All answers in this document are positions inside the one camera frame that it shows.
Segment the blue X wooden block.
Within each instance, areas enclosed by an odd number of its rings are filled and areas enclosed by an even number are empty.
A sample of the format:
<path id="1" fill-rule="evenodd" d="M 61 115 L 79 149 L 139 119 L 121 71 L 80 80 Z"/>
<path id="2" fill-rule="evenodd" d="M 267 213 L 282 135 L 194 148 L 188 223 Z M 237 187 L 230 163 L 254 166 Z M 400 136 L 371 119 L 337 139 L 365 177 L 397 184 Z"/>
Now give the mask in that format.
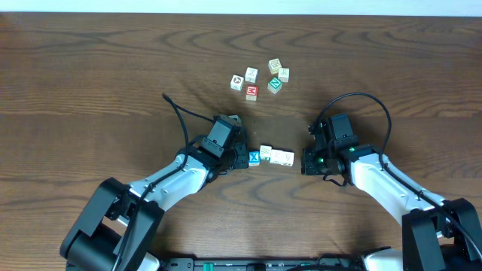
<path id="1" fill-rule="evenodd" d="M 259 166 L 261 163 L 261 157 L 259 151 L 249 152 L 249 166 Z"/>

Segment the green-edged wooden block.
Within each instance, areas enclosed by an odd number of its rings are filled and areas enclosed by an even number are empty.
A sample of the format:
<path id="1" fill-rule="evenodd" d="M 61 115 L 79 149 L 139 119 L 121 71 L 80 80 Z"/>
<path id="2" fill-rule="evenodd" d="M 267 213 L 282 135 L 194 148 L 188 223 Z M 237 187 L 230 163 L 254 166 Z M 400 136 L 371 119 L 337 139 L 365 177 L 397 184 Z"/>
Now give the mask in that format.
<path id="1" fill-rule="evenodd" d="M 261 160 L 269 161 L 271 158 L 272 147 L 269 145 L 261 145 L 259 152 Z"/>

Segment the yellow-edged wooden block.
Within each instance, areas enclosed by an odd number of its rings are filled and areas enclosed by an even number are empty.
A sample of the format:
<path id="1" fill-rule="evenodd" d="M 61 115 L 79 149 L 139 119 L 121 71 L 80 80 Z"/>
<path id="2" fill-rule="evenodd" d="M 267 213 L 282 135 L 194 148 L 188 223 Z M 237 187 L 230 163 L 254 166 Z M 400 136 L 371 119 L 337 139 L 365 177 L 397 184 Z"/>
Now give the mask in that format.
<path id="1" fill-rule="evenodd" d="M 283 151 L 272 149 L 270 152 L 270 163 L 283 164 Z"/>

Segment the plain wooden block placed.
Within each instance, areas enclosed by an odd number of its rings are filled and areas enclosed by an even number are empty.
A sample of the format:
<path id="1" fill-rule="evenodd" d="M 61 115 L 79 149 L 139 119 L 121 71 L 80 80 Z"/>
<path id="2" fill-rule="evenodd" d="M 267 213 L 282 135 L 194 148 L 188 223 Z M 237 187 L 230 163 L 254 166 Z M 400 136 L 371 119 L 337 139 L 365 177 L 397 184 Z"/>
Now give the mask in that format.
<path id="1" fill-rule="evenodd" d="M 282 152 L 282 165 L 283 166 L 293 166 L 294 163 L 294 152 L 283 151 Z"/>

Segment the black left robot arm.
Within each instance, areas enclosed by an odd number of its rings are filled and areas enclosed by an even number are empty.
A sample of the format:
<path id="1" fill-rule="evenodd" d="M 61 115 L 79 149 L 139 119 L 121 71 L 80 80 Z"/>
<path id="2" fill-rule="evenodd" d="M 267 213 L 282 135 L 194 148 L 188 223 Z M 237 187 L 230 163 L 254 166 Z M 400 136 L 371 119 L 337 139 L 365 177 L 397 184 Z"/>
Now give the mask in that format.
<path id="1" fill-rule="evenodd" d="M 129 184 L 104 180 L 60 246 L 79 270 L 156 270 L 149 254 L 160 222 L 171 207 L 201 191 L 219 175 L 248 166 L 246 131 L 217 128 L 196 148 L 188 142 L 165 168 Z"/>

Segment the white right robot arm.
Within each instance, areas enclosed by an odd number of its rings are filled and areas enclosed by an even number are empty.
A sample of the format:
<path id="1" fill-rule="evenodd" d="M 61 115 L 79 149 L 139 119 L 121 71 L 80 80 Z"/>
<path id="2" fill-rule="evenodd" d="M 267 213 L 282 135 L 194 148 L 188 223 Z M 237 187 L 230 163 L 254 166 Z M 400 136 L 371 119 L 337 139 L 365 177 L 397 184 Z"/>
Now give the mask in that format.
<path id="1" fill-rule="evenodd" d="M 466 199 L 448 200 L 417 184 L 373 145 L 316 137 L 304 148 L 304 175 L 343 176 L 375 199 L 401 226 L 402 249 L 379 248 L 362 257 L 366 270 L 479 270 L 481 224 Z"/>

